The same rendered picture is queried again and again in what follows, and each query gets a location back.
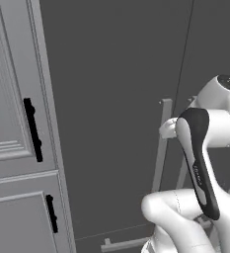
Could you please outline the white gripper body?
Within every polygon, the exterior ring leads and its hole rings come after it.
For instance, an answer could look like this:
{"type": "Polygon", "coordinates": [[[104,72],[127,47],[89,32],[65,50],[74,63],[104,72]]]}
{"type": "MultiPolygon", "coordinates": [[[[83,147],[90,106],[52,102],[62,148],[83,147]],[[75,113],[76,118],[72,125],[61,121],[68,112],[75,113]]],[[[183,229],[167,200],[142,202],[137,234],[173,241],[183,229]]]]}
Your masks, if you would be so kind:
{"type": "Polygon", "coordinates": [[[163,139],[175,138],[177,118],[170,118],[166,120],[159,128],[159,133],[163,139]]]}

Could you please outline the dark grey fridge door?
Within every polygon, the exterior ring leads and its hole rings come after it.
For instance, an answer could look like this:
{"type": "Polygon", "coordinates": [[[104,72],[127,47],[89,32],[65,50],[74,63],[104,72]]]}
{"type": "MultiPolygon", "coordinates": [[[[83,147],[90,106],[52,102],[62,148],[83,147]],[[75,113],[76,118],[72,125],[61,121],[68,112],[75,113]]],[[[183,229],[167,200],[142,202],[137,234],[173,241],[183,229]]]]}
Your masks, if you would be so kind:
{"type": "Polygon", "coordinates": [[[143,223],[192,0],[40,0],[76,239],[143,223]]]}
{"type": "Polygon", "coordinates": [[[230,75],[230,0],[194,0],[174,115],[219,74],[230,75]]]}

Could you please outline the dark grey fridge drawer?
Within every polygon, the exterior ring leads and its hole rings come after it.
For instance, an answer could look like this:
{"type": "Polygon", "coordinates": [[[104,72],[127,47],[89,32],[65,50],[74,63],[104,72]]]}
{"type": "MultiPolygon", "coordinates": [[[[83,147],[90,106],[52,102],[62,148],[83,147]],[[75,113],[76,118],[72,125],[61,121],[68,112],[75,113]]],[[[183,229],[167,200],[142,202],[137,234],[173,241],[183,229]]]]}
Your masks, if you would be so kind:
{"type": "Polygon", "coordinates": [[[105,244],[106,239],[109,239],[111,244],[115,244],[150,237],[153,230],[153,224],[145,223],[109,233],[88,236],[76,240],[76,250],[77,253],[141,253],[143,245],[108,252],[103,252],[102,246],[105,244]]]}

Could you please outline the tall grey cupboard door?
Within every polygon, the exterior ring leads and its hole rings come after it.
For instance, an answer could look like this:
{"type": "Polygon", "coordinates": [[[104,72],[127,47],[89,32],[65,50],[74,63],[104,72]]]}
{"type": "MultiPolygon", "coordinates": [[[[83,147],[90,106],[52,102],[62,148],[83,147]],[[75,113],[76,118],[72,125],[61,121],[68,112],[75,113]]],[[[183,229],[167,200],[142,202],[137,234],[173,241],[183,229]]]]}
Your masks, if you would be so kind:
{"type": "Polygon", "coordinates": [[[0,0],[0,178],[56,168],[40,0],[0,0]],[[23,100],[36,109],[37,162],[23,100]]]}

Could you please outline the short grey cupboard door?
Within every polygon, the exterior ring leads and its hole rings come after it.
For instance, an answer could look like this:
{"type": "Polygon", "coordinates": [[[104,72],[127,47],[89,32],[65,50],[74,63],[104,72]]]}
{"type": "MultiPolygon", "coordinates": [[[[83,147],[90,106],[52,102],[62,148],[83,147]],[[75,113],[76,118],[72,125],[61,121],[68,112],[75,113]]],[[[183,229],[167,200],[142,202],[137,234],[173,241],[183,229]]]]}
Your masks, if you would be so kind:
{"type": "Polygon", "coordinates": [[[0,179],[0,253],[76,253],[56,170],[0,179]],[[53,196],[53,233],[45,196],[53,196]]]}

